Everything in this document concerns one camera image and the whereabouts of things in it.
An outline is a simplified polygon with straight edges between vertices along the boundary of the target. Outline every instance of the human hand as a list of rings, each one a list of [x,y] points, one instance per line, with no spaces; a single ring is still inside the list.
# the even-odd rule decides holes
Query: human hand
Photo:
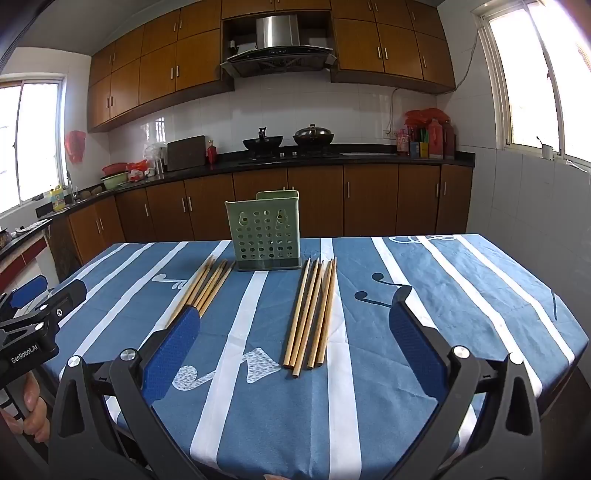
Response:
[[[6,421],[11,432],[15,434],[26,433],[33,435],[35,442],[46,442],[49,439],[49,420],[47,419],[47,405],[39,396],[39,383],[31,372],[27,373],[27,380],[22,393],[25,405],[31,412],[20,425],[12,415],[0,408],[0,413]]]

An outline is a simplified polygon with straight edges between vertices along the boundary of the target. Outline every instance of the wooden chopstick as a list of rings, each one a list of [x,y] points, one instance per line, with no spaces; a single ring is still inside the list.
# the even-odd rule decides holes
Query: wooden chopstick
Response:
[[[314,290],[314,282],[316,281],[316,274],[318,272],[318,265],[320,264],[320,258],[317,258],[314,262],[314,270],[310,277],[310,285],[308,285],[308,293],[306,295],[306,303],[304,304],[304,310],[301,313],[301,321],[298,324],[297,333],[295,335],[295,342],[291,351],[290,367],[293,367],[296,363],[297,354],[300,351],[301,337],[304,335],[304,327],[306,324],[306,318],[308,316],[308,310],[310,309],[310,302],[312,301],[312,294]]]
[[[326,308],[326,301],[329,298],[330,281],[332,279],[332,264],[334,260],[329,261],[326,267],[326,275],[324,276],[324,286],[322,288],[322,302],[320,303],[320,310],[318,311],[318,320],[316,320],[316,330],[314,331],[314,339],[312,340],[312,347],[310,348],[310,357],[308,358],[308,368],[314,368],[316,363],[316,353],[318,352],[318,345],[320,343],[320,334],[322,333],[322,324],[324,322],[324,310]]]
[[[181,299],[181,301],[178,303],[178,305],[176,306],[176,308],[173,310],[172,315],[170,316],[170,318],[168,319],[167,322],[167,326],[170,325],[170,322],[172,322],[177,315],[181,312],[181,310],[183,309],[183,307],[187,304],[187,300],[189,299],[189,297],[191,296],[192,292],[195,291],[199,281],[201,278],[203,278],[205,275],[207,275],[207,265],[210,261],[210,258],[208,258],[204,263],[201,264],[201,266],[199,267],[198,273],[197,275],[195,275],[195,278],[193,279],[193,281],[191,282],[191,284],[189,285],[189,288],[187,289],[187,291],[185,292],[185,294],[183,295],[183,298]]]
[[[324,355],[326,354],[326,342],[329,338],[330,314],[332,312],[332,301],[335,293],[336,284],[336,257],[333,261],[333,270],[330,278],[329,298],[324,309],[324,322],[322,324],[322,335],[320,336],[320,346],[316,358],[316,366],[319,367],[324,363]]]
[[[306,281],[308,280],[308,270],[310,269],[310,258],[306,261],[306,267],[304,268],[304,274],[301,278],[300,291],[297,296],[295,303],[294,317],[291,320],[290,336],[287,339],[287,347],[285,348],[285,357],[283,357],[283,366],[290,366],[291,351],[294,346],[294,340],[296,339],[296,330],[298,325],[298,319],[300,317],[301,301],[304,298],[304,290],[306,289]]]
[[[197,300],[195,300],[193,302],[193,306],[196,307],[197,310],[199,310],[203,306],[203,304],[205,303],[205,300],[207,300],[208,295],[213,290],[213,287],[215,286],[215,283],[217,282],[217,278],[221,275],[222,270],[226,266],[227,262],[228,262],[227,260],[222,260],[220,262],[220,264],[214,270],[212,276],[209,277],[209,280],[207,281],[207,283],[203,287],[203,290],[201,291],[201,293],[197,297]]]
[[[210,296],[207,298],[207,301],[205,302],[205,305],[203,305],[203,307],[199,309],[199,316],[200,317],[203,317],[203,314],[207,310],[207,307],[209,307],[209,304],[212,302],[213,298],[216,296],[217,291],[220,288],[222,288],[223,283],[226,281],[228,275],[230,274],[230,272],[234,268],[234,264],[235,263],[236,263],[236,261],[234,260],[234,262],[232,262],[231,265],[228,267],[228,269],[224,272],[224,275],[220,279],[220,281],[217,282],[216,287],[213,289],[213,291],[211,292]]]
[[[205,269],[203,269],[203,274],[201,275],[201,278],[199,278],[199,282],[197,282],[197,286],[195,286],[195,288],[193,289],[193,292],[191,293],[191,296],[187,300],[188,305],[192,305],[193,302],[195,301],[195,298],[197,297],[197,294],[199,293],[199,289],[201,288],[201,285],[203,285],[203,282],[205,282],[205,279],[209,275],[209,271],[212,269],[212,265],[214,262],[215,262],[215,259],[211,255],[207,259],[207,265],[205,266]]]
[[[300,343],[300,349],[297,354],[297,359],[295,360],[294,371],[292,375],[294,377],[298,377],[301,372],[301,365],[304,362],[304,355],[306,354],[306,347],[308,346],[308,338],[310,337],[310,330],[312,328],[312,322],[314,321],[314,312],[316,311],[316,303],[318,301],[318,293],[320,292],[320,285],[322,283],[322,272],[324,270],[324,262],[320,264],[320,268],[318,269],[318,274],[316,275],[316,281],[314,283],[314,294],[312,296],[312,303],[310,304],[310,309],[308,310],[308,316],[306,318],[306,325],[304,327],[304,336]]]

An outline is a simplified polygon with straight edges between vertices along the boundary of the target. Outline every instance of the striped tablecloth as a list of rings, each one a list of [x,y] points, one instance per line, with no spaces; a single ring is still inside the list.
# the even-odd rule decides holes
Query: striped tablecloth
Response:
[[[337,256],[327,359],[297,380],[281,369],[299,270],[233,271],[202,319],[173,386],[154,408],[176,442],[200,463],[252,479],[381,479],[433,411],[388,326],[393,286],[451,345],[502,360],[521,351],[534,392],[547,404],[583,353],[587,337],[568,308],[526,269],[479,235],[302,239],[304,259]],[[233,260],[232,245],[181,242],[114,245],[80,270],[87,300],[61,322],[59,376],[74,353],[87,362],[138,348],[164,327],[209,255]],[[460,429],[461,451],[482,406]],[[116,401],[108,401],[122,423]]]

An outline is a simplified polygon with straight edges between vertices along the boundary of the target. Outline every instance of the silver screw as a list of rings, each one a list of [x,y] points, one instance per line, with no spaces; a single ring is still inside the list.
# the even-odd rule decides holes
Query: silver screw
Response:
[[[470,350],[465,346],[455,346],[453,348],[453,354],[458,358],[468,358],[470,356]]]
[[[523,363],[523,357],[517,352],[511,352],[509,354],[509,360],[511,360],[515,365],[521,365]]]
[[[77,367],[80,364],[80,357],[78,355],[71,356],[68,360],[68,367]]]
[[[132,348],[127,348],[121,352],[121,355],[119,355],[119,357],[124,362],[129,362],[130,360],[133,360],[135,358],[135,350]]]

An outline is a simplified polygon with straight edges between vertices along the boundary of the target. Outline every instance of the blue tablecloth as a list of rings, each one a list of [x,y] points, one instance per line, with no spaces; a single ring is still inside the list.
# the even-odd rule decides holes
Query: blue tablecloth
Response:
[[[408,305],[451,345],[502,360],[521,351],[534,392],[569,373],[587,337],[542,282],[478,235],[301,240],[303,258],[338,257],[327,359],[297,380],[281,369],[299,270],[233,271],[202,319],[173,386],[154,408],[192,458],[252,479],[381,479],[436,406],[422,391],[388,326],[393,286],[414,287]],[[138,348],[162,329],[204,260],[233,260],[227,242],[114,245],[75,278],[86,302],[64,318],[60,374],[74,353],[87,362]],[[109,410],[123,422],[113,398]],[[475,397],[454,450],[482,406]]]

